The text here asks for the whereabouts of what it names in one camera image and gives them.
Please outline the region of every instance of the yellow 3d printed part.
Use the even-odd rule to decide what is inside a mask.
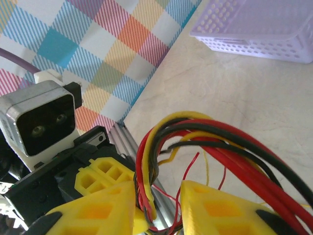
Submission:
[[[111,157],[90,160],[90,165],[79,169],[75,189],[83,196],[100,191],[121,182],[133,182],[134,172]],[[143,212],[135,208],[133,234],[148,230],[149,225]]]
[[[181,183],[186,235],[275,235],[256,214],[268,208],[192,181]]]
[[[123,182],[58,206],[63,215],[46,235],[132,235],[135,191]]]

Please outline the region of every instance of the marble surface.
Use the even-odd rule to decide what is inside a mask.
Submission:
[[[208,0],[197,11],[157,69],[125,119],[140,143],[166,115],[194,110],[234,125],[271,148],[313,188],[313,65],[213,52],[189,37]],[[182,148],[176,159],[160,167],[159,179],[175,195],[196,147]],[[210,186],[217,187],[223,167],[212,157]],[[205,182],[202,156],[188,179]],[[286,191],[304,199],[278,174]],[[262,200],[229,171],[222,190],[240,197]]]

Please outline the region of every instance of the plaid fabric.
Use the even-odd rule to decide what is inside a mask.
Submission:
[[[81,133],[123,119],[201,0],[0,0],[0,47],[83,84]],[[34,83],[0,58],[0,95]]]

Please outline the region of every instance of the purple plastic basket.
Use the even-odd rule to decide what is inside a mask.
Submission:
[[[313,0],[211,0],[190,35],[215,51],[313,61]]]

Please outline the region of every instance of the purple cable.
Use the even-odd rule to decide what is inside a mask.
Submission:
[[[31,72],[32,74],[40,72],[40,70],[33,66],[31,63],[27,62],[26,60],[18,57],[17,55],[14,55],[10,52],[8,52],[5,49],[0,48],[0,56],[3,58],[12,61],[13,63],[17,64],[18,66],[21,66],[22,68],[26,69],[27,71]]]

